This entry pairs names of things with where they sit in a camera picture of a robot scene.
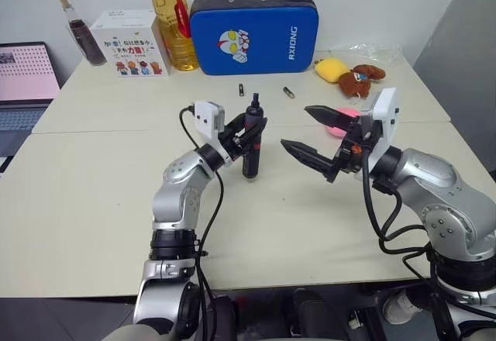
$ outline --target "plastic bag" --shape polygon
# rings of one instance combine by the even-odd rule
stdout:
[[[386,66],[394,66],[402,56],[401,48],[397,44],[364,43],[336,48],[329,51],[333,53],[356,53],[372,62],[379,62]]]

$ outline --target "laptop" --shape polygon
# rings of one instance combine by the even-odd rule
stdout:
[[[16,154],[59,90],[45,43],[0,44],[0,157]]]

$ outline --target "yellow plush toy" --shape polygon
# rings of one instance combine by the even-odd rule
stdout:
[[[315,71],[324,80],[329,83],[337,83],[339,78],[350,69],[337,58],[326,58],[315,65]]]

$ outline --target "cooking oil bottle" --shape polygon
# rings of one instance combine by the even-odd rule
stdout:
[[[174,67],[181,71],[198,68],[191,39],[186,0],[152,0],[160,32]]]

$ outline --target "electric screwdriver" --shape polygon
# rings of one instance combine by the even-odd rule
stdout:
[[[246,108],[245,130],[256,125],[264,118],[264,109],[260,107],[258,102],[258,93],[253,93],[251,105]],[[260,143],[262,142],[262,134],[254,141],[253,148],[243,156],[243,175],[246,178],[254,178],[258,174],[258,164],[260,162]]]

